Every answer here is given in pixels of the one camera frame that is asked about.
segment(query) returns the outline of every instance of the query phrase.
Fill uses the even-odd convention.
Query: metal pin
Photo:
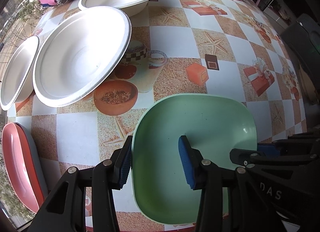
[[[247,165],[247,168],[252,168],[252,167],[254,167],[255,166],[255,164],[248,164]]]
[[[108,166],[108,165],[111,165],[111,164],[112,164],[112,161],[111,161],[110,159],[107,159],[107,160],[104,160],[104,161],[102,162],[102,164],[103,164],[104,166]]]
[[[237,172],[240,174],[244,174],[245,173],[245,169],[243,167],[239,167],[237,168]]]
[[[68,169],[68,173],[73,174],[74,172],[76,172],[77,168],[75,168],[74,166],[70,167]]]
[[[210,164],[211,164],[211,161],[208,160],[208,159],[202,159],[201,163],[202,163],[203,165],[210,165]]]

